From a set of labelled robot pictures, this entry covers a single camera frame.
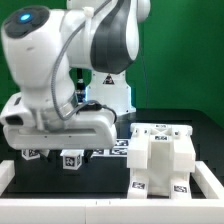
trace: white frame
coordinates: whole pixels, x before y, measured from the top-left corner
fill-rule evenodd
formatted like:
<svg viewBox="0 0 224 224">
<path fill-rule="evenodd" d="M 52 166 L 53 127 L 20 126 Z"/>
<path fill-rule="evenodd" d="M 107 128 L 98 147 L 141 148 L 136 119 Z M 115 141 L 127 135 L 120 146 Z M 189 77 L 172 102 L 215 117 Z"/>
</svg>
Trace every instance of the white frame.
<svg viewBox="0 0 224 224">
<path fill-rule="evenodd" d="M 193 177 L 210 199 L 1 199 L 0 223 L 224 223 L 224 188 L 220 182 L 203 162 L 196 162 Z"/>
</svg>

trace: black table surface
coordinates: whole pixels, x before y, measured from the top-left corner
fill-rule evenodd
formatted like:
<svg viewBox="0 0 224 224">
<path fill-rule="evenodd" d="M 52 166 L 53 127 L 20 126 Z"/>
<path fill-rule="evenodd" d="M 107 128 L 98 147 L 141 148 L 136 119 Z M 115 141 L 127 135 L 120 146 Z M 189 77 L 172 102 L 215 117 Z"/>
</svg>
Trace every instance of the black table surface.
<svg viewBox="0 0 224 224">
<path fill-rule="evenodd" d="M 204 161 L 224 184 L 224 129 L 197 110 L 139 109 L 118 119 L 118 138 L 131 137 L 131 123 L 183 124 L 193 127 L 196 159 Z M 1 198 L 125 198 L 129 186 L 126 158 L 94 157 L 77 171 L 63 169 L 61 151 L 26 161 L 10 148 L 0 126 L 0 162 L 15 161 L 15 177 Z M 203 198 L 191 178 L 193 198 Z"/>
</svg>

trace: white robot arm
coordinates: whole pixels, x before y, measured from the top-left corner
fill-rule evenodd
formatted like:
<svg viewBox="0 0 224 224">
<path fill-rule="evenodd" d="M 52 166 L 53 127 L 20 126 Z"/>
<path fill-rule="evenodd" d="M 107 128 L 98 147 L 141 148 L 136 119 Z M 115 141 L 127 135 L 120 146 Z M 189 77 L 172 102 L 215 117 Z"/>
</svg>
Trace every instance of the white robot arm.
<svg viewBox="0 0 224 224">
<path fill-rule="evenodd" d="M 70 11 L 26 7 L 2 25 L 5 57 L 21 89 L 0 117 L 15 149 L 102 149 L 115 144 L 113 110 L 95 101 L 78 105 L 69 68 L 126 69 L 138 52 L 137 18 L 144 17 L 137 16 L 138 6 L 149 1 L 78 2 L 71 1 L 77 8 Z M 90 7 L 83 12 L 83 6 Z"/>
</svg>

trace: green wall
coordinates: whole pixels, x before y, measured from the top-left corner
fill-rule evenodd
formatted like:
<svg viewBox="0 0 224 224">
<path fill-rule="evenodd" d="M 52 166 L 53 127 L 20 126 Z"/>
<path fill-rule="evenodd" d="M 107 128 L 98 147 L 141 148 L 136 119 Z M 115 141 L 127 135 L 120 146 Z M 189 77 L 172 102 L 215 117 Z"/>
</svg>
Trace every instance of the green wall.
<svg viewBox="0 0 224 224">
<path fill-rule="evenodd" d="M 148 98 L 140 56 L 127 71 L 136 107 L 197 109 L 224 127 L 224 0 L 151 3 L 150 17 L 139 25 Z M 14 10 L 31 4 L 50 8 L 66 5 L 65 0 L 1 0 L 0 22 Z M 2 47 L 0 73 L 3 105 L 18 88 L 10 77 Z"/>
</svg>

